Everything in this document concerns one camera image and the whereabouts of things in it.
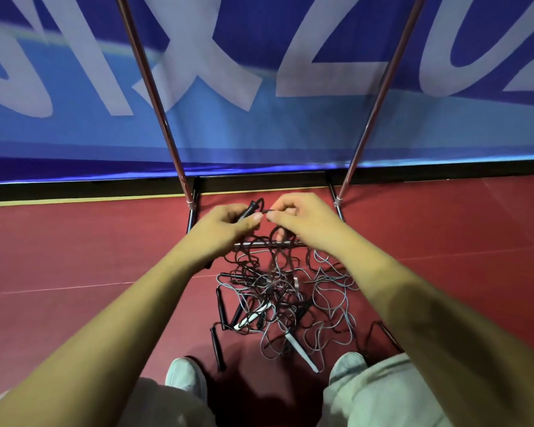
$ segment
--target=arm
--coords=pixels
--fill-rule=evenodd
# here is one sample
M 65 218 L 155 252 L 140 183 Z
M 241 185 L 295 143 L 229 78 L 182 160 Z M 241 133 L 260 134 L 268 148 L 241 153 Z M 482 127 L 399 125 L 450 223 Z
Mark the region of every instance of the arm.
M 157 265 L 0 401 L 0 425 L 118 422 L 192 275 L 259 224 L 245 204 L 214 208 Z
M 534 351 L 365 240 L 314 194 L 283 195 L 271 208 L 280 211 L 269 220 L 347 267 L 454 425 L 534 426 Z

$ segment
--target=floor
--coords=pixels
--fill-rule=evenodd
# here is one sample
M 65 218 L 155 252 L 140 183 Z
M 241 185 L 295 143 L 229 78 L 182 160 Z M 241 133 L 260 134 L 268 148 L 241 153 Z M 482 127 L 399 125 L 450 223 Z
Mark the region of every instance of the floor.
M 327 189 L 312 191 L 330 203 Z M 270 205 L 279 194 L 205 195 L 201 205 Z M 534 348 L 534 176 L 353 186 L 343 210 L 364 237 Z M 187 215 L 181 197 L 0 207 L 0 393 L 174 246 Z M 215 372 L 215 275 L 228 270 L 217 260 L 194 276 L 143 375 L 162 383 L 172 359 L 191 355 L 210 376 L 219 425 L 315 425 L 329 367 L 316 375 L 300 358 L 263 359 L 254 337 L 226 331 L 228 371 Z M 377 315 L 361 294 L 350 301 L 364 337 Z M 379 332 L 369 349 L 374 361 L 396 353 Z M 327 365 L 346 350 L 328 347 Z

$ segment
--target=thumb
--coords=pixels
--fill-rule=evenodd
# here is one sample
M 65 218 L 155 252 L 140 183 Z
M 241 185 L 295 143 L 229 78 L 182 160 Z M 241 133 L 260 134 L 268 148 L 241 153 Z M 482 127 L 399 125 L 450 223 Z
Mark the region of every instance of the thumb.
M 276 225 L 282 226 L 291 232 L 297 233 L 297 216 L 293 216 L 284 211 L 269 211 L 267 219 Z
M 257 228 L 262 218 L 263 214 L 255 213 L 250 215 L 249 217 L 240 220 L 239 222 L 234 223 L 233 225 L 235 226 L 237 236 L 245 235 L 251 232 L 253 229 Z

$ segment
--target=person's right hand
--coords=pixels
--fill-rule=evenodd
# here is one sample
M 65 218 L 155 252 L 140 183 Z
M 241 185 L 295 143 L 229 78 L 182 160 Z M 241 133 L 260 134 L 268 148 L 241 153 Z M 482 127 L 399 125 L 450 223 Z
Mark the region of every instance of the person's right hand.
M 352 229 L 314 193 L 287 193 L 271 206 L 267 219 L 294 232 L 306 245 L 326 251 L 334 257 L 343 238 Z M 279 230 L 276 240 L 282 241 Z

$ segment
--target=person's left hand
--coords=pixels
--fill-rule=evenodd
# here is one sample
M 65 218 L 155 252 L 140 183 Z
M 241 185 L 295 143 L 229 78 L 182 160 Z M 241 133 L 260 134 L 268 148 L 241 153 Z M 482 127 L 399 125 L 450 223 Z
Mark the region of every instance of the person's left hand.
M 255 213 L 240 222 L 245 204 L 219 205 L 207 213 L 186 234 L 176 248 L 184 249 L 202 268 L 208 262 L 228 254 L 233 245 L 259 227 L 263 214 Z

